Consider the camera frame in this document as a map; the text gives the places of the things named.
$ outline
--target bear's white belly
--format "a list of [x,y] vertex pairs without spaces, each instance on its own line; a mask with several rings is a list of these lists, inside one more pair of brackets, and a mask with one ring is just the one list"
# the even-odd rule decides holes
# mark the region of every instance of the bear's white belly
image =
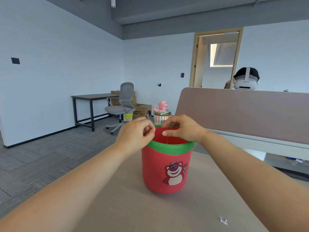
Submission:
[[171,186],[173,186],[173,185],[177,185],[177,184],[181,183],[181,181],[182,181],[182,175],[179,174],[179,175],[178,175],[177,177],[175,177],[175,178],[170,178],[170,179],[168,180],[168,184],[171,185]]

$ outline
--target forearm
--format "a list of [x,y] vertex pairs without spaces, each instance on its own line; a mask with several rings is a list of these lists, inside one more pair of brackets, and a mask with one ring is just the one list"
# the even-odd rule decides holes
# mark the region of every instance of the forearm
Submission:
[[124,160],[112,145],[51,183],[0,221],[3,231],[71,231]]
[[201,144],[269,231],[309,231],[305,187],[216,133]]

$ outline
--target bear's face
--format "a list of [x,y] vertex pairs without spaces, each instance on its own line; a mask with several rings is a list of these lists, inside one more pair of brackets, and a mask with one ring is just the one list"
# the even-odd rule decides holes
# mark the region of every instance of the bear's face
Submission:
[[175,162],[175,163],[169,163],[165,166],[165,175],[170,178],[177,177],[183,169],[183,162]]

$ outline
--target white desk edge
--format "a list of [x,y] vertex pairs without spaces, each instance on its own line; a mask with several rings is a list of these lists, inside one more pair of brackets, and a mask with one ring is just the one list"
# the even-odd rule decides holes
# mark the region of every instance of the white desk edge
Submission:
[[309,145],[307,144],[261,138],[219,130],[209,130],[220,134],[225,139],[241,148],[262,151],[281,156],[289,156],[302,160],[309,160]]

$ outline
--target black baseboard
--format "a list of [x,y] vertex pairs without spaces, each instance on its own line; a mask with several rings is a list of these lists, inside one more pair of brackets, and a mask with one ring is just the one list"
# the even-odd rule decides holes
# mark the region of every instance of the black baseboard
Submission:
[[[99,118],[99,119],[96,119],[95,121],[102,120],[102,119],[105,119],[107,117]],[[68,131],[68,130],[74,129],[74,128],[75,128],[75,126],[67,128],[67,129],[63,129],[63,130],[60,130],[60,131],[57,131],[57,132],[54,132],[54,133],[51,133],[51,134],[46,134],[46,135],[43,135],[43,136],[40,136],[40,137],[37,137],[37,138],[33,138],[33,139],[30,139],[30,140],[27,140],[27,141],[24,141],[24,142],[16,143],[16,144],[13,144],[13,145],[10,145],[10,146],[3,145],[3,147],[6,148],[6,149],[10,149],[12,147],[17,147],[17,146],[20,146],[22,144],[33,142],[35,140],[38,140],[38,139],[41,139],[41,138],[45,138],[45,137],[48,137],[48,136],[51,136],[51,135],[54,135],[54,134],[58,134],[58,133],[61,133],[61,132],[64,132],[64,131]]]
[[291,178],[296,178],[296,179],[309,182],[309,174],[296,172],[296,171],[283,169],[283,168],[278,168],[278,167],[274,167],[274,168],[278,169],[280,172],[283,172],[284,174],[288,175]]

